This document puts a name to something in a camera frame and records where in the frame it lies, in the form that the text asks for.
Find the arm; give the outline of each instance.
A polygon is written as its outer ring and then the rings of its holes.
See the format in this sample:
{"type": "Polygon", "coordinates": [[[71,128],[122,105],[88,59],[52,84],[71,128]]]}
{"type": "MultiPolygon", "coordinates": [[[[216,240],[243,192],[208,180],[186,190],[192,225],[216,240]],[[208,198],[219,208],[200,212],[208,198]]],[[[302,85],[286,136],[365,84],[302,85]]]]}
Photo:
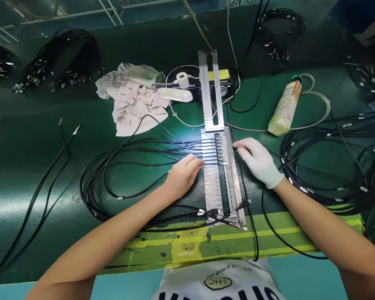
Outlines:
{"type": "Polygon", "coordinates": [[[192,154],[176,163],[162,186],[68,249],[39,279],[25,300],[90,299],[97,273],[148,221],[190,189],[203,164],[204,161],[192,154]]]}
{"type": "Polygon", "coordinates": [[[233,144],[252,173],[273,189],[316,246],[338,267],[350,299],[375,299],[375,246],[334,213],[295,188],[252,138],[233,144]]]}

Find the floor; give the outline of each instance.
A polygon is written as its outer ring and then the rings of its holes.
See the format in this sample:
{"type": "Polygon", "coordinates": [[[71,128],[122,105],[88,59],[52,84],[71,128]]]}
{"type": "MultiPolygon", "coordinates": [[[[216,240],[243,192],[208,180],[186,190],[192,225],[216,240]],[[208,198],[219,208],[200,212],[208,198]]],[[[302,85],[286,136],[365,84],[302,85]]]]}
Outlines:
{"type": "MultiPolygon", "coordinates": [[[[268,262],[286,299],[347,299],[339,272],[330,261],[296,255],[268,262]]],[[[99,276],[91,300],[150,299],[162,276],[163,270],[99,276]]],[[[0,285],[0,300],[21,300],[33,285],[0,285]]]]}

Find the white shirt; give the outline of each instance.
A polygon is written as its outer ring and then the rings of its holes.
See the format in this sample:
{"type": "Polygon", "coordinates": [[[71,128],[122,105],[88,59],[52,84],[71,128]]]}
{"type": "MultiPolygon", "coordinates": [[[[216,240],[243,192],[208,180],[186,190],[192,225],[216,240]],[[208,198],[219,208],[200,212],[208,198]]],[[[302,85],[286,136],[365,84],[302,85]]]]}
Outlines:
{"type": "Polygon", "coordinates": [[[152,300],[286,300],[267,260],[219,260],[166,269],[152,300]]]}

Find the shirt logo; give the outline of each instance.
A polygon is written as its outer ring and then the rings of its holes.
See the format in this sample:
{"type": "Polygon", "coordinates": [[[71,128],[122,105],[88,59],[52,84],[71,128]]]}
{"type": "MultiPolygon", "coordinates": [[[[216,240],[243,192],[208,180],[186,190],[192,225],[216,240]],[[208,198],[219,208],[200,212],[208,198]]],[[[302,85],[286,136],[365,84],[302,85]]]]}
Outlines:
{"type": "Polygon", "coordinates": [[[232,280],[229,278],[207,278],[204,281],[204,284],[206,287],[208,287],[210,290],[222,290],[224,288],[227,288],[232,285],[232,280]]]}

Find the hand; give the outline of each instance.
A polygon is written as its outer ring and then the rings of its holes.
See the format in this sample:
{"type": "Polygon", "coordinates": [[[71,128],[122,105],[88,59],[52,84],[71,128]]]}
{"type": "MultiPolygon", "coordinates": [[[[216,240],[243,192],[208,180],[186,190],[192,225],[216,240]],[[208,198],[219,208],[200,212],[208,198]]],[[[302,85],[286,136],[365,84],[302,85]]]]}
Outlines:
{"type": "Polygon", "coordinates": [[[203,160],[189,154],[173,165],[161,187],[171,203],[182,198],[192,187],[203,164],[203,160]]]}
{"type": "Polygon", "coordinates": [[[234,142],[232,146],[237,148],[237,152],[246,162],[251,173],[264,182],[267,188],[273,189],[284,178],[276,168],[268,150],[259,141],[250,137],[234,142]]]}

